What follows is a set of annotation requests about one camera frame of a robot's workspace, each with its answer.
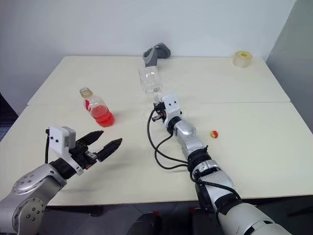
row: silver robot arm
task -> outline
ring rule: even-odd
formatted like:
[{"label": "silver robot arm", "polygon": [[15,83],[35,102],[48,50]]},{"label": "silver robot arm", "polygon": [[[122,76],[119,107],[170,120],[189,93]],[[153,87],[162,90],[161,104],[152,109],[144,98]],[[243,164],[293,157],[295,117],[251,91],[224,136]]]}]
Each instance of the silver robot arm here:
[{"label": "silver robot arm", "polygon": [[98,153],[89,152],[88,145],[102,133],[94,131],[75,141],[74,130],[51,126],[47,131],[49,145],[59,158],[22,176],[0,201],[0,233],[37,234],[48,202],[67,184],[67,179],[81,175],[96,160],[104,161],[120,146],[122,139],[111,141]]},{"label": "silver robot arm", "polygon": [[164,96],[155,110],[158,115],[152,120],[162,119],[181,145],[201,208],[216,214],[226,235],[290,235],[255,206],[241,201],[230,177],[197,137],[195,127],[182,119],[177,97]]}]

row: black cable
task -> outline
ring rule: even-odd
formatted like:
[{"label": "black cable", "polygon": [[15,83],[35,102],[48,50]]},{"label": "black cable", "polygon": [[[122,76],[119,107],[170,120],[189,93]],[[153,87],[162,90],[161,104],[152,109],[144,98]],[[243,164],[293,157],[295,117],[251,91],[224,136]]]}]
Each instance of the black cable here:
[{"label": "black cable", "polygon": [[169,159],[169,160],[176,161],[176,162],[180,162],[180,163],[184,163],[184,164],[188,164],[188,162],[186,162],[186,161],[179,160],[179,159],[176,159],[176,158],[171,158],[171,157],[165,155],[164,153],[162,153],[161,151],[159,151],[159,150],[155,147],[155,145],[153,144],[152,139],[151,139],[151,136],[150,136],[150,122],[151,122],[151,118],[152,118],[152,116],[153,116],[153,113],[154,113],[155,111],[156,111],[155,109],[152,110],[152,112],[150,113],[150,116],[149,116],[149,118],[148,118],[148,123],[147,123],[147,135],[148,135],[148,139],[149,139],[149,142],[150,142],[152,148],[153,148],[157,153],[159,153],[160,155],[162,155],[163,157],[165,157],[165,158],[167,158],[167,159]]},{"label": "black cable", "polygon": [[45,142],[45,164],[48,163],[48,151],[49,151],[49,134],[47,133],[47,140]]},{"label": "black cable", "polygon": [[212,182],[207,182],[207,181],[203,181],[201,179],[199,180],[195,180],[193,177],[192,177],[192,172],[190,172],[190,179],[195,182],[196,184],[199,184],[199,185],[209,185],[209,186],[213,186],[213,187],[217,187],[217,188],[222,188],[222,189],[225,189],[225,190],[228,190],[230,192],[232,192],[236,198],[238,200],[241,200],[241,197],[239,196],[239,194],[236,192],[236,190],[234,190],[233,188],[230,188],[230,187],[227,187],[225,185],[220,185],[220,184],[216,184],[216,183],[212,183]]},{"label": "black cable", "polygon": [[166,166],[163,166],[157,159],[157,150],[158,148],[161,146],[161,144],[163,144],[164,142],[168,141],[171,137],[173,136],[173,134],[171,134],[169,137],[165,138],[164,140],[162,140],[157,146],[156,146],[156,149],[155,149],[155,159],[156,159],[156,163],[162,167],[163,169],[166,169],[166,170],[171,170],[171,169],[175,169],[175,168],[178,168],[178,167],[182,167],[182,166],[185,166],[185,167],[188,167],[187,164],[179,164],[179,165],[175,165],[175,166],[171,166],[171,167],[166,167]]}]

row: bottle cap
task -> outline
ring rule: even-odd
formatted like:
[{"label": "bottle cap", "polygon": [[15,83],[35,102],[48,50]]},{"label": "bottle cap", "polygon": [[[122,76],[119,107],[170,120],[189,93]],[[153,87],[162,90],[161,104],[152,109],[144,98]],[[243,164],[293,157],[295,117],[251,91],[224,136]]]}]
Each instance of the bottle cap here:
[{"label": "bottle cap", "polygon": [[87,87],[83,87],[82,89],[79,90],[79,92],[82,98],[87,98],[89,96],[92,96],[92,91],[89,90],[89,88]]}]

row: gray floor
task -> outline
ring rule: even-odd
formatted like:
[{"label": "gray floor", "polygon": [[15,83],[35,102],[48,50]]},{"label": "gray floor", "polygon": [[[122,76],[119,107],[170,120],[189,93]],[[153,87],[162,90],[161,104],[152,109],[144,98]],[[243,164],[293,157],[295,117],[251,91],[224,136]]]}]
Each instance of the gray floor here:
[{"label": "gray floor", "polygon": [[[151,211],[159,212],[162,217],[162,234],[188,235],[189,212],[198,206],[197,202],[110,205],[104,206],[100,217],[51,210],[44,215],[39,235],[125,235],[140,215]],[[313,197],[258,207],[294,235],[313,234]]]}]

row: plastic bottle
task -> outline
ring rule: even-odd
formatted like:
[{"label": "plastic bottle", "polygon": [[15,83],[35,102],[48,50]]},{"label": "plastic bottle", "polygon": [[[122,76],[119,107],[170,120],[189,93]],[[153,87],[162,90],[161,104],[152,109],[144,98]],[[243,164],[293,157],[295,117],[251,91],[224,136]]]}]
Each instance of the plastic bottle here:
[{"label": "plastic bottle", "polygon": [[112,126],[114,123],[114,116],[107,108],[103,99],[93,95],[92,91],[84,87],[79,90],[80,95],[84,98],[84,107],[96,120],[96,122],[103,127]]}]

